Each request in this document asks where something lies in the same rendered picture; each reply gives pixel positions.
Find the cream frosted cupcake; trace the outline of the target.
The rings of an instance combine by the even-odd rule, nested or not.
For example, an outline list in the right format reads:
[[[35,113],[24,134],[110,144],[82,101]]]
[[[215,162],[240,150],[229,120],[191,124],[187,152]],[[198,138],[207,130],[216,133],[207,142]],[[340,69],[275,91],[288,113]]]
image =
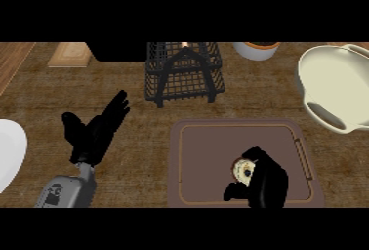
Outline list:
[[[235,180],[244,185],[250,185],[254,174],[256,163],[246,158],[240,158],[232,166],[232,175]]]

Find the white plate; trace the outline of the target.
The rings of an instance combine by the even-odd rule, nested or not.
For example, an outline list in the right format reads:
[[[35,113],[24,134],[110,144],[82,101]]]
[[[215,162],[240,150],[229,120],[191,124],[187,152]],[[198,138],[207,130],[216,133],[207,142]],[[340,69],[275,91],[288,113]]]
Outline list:
[[[0,193],[21,170],[29,150],[24,127],[9,119],[0,119]]]

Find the brown tray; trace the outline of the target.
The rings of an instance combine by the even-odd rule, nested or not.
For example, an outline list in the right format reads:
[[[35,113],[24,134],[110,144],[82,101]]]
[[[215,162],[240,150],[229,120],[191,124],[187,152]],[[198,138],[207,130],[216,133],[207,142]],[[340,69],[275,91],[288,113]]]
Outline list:
[[[170,131],[167,205],[172,208],[244,208],[223,199],[235,181],[231,168],[260,147],[288,175],[288,208],[322,208],[325,195],[299,125],[288,119],[185,119]]]

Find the white plant pot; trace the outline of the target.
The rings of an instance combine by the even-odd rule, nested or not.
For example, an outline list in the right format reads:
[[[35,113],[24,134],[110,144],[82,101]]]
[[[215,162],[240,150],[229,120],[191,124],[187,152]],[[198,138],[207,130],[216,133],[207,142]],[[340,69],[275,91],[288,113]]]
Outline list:
[[[277,53],[280,42],[272,45],[259,45],[252,42],[235,42],[234,48],[238,54],[252,61],[265,61]]]

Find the black appliance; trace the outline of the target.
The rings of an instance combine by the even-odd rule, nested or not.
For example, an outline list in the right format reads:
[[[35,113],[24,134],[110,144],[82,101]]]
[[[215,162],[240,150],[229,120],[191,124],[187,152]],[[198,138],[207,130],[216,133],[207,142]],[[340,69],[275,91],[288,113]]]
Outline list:
[[[144,62],[148,59],[147,42],[89,42],[92,54],[101,62]]]

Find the pale wooden block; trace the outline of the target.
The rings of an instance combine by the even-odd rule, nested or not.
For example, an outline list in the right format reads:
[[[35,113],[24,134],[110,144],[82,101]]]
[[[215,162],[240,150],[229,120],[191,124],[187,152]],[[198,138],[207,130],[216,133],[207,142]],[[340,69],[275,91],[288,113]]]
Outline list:
[[[88,67],[92,50],[86,42],[61,42],[51,57],[49,67]]]

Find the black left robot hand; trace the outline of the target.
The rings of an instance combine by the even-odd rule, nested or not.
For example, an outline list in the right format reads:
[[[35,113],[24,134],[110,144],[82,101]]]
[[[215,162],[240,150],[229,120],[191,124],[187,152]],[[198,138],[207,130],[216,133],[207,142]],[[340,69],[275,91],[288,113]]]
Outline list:
[[[107,154],[114,134],[131,112],[128,92],[122,90],[111,100],[105,111],[89,124],[73,112],[63,114],[66,139],[73,145],[70,161],[74,164],[98,165]]]

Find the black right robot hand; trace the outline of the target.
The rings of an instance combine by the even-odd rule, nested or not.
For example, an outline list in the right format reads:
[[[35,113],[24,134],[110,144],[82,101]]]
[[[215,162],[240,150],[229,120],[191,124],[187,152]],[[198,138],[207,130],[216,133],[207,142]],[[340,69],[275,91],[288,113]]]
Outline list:
[[[252,208],[283,208],[288,191],[285,170],[257,146],[252,147],[240,158],[256,163],[252,183],[244,185],[235,180],[225,189],[223,200],[247,199]]]

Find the cream oval pot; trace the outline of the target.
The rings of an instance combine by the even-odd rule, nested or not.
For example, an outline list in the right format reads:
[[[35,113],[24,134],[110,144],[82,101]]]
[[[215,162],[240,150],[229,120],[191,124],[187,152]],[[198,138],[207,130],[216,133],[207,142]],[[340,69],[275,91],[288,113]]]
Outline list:
[[[311,48],[297,82],[314,120],[339,134],[369,131],[369,50],[355,44]]]

